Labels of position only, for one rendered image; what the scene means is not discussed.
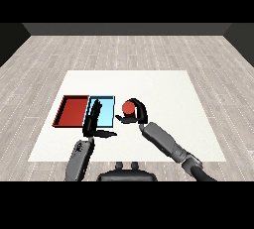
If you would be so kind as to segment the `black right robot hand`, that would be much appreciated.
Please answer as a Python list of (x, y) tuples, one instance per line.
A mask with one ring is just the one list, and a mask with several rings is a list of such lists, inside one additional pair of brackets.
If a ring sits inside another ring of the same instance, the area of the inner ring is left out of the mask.
[(135, 118), (128, 118), (125, 116), (116, 115), (116, 119), (123, 124), (138, 123), (138, 124), (147, 124), (148, 123), (148, 114), (145, 105), (136, 98), (131, 98), (127, 101), (131, 101), (135, 104)]

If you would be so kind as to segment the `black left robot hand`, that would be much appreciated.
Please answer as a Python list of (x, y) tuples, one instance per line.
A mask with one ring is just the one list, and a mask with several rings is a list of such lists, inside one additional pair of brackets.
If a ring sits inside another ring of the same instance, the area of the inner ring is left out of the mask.
[(116, 136), (116, 133), (114, 132), (97, 129), (97, 122), (101, 107), (102, 104), (98, 99), (96, 99), (91, 107), (90, 113), (85, 116), (84, 123), (82, 126), (82, 134), (84, 137), (109, 138), (112, 136)]

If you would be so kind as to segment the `red can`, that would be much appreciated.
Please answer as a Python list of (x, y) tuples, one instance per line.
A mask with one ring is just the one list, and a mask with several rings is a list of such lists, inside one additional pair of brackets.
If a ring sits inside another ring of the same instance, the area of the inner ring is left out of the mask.
[(135, 118), (136, 114), (135, 114), (135, 104), (131, 101), (126, 101), (123, 105), (122, 105), (122, 111), (125, 117), (128, 118)]

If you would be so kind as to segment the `light blue shallow open box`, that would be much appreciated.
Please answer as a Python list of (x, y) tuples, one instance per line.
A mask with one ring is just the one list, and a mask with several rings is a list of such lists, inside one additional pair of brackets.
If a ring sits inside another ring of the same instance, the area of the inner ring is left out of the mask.
[(99, 102), (102, 104), (100, 114), (98, 116), (97, 127), (112, 128), (114, 118), (115, 97), (113, 95), (91, 95), (88, 99), (85, 115), (90, 114), (91, 108), (96, 99), (98, 99)]

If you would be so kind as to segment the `red shallow open box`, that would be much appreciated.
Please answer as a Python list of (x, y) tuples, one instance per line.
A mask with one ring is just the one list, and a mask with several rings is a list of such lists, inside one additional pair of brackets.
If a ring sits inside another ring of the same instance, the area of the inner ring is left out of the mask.
[(53, 127), (81, 128), (88, 98), (88, 95), (65, 95), (56, 114)]

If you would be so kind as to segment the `dark grey robot body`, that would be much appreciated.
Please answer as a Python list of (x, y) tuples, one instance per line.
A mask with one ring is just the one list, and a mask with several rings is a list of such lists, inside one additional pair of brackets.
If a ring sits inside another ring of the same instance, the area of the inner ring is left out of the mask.
[(153, 173), (141, 171), (137, 162), (131, 163), (130, 170), (123, 169), (123, 163), (117, 162), (113, 171), (101, 173), (97, 181), (157, 181)]

